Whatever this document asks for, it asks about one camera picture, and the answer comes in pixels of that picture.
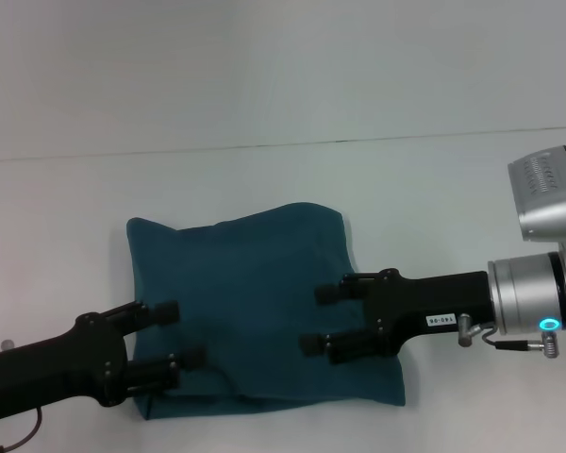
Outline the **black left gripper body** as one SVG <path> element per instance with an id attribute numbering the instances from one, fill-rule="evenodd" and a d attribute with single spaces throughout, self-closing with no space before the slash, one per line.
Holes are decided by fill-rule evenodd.
<path id="1" fill-rule="evenodd" d="M 87 396 L 103 407 L 127 398 L 124 336 L 98 313 L 66 333 L 0 352 L 0 419 Z"/>

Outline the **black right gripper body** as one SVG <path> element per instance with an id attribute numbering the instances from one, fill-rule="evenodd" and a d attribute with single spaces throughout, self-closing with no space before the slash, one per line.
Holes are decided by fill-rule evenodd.
<path id="1" fill-rule="evenodd" d="M 410 279 L 387 269 L 362 284 L 366 327 L 377 354 L 391 357 L 417 336 L 458 331 L 459 316 L 474 325 L 494 321 L 488 275 L 483 272 Z"/>

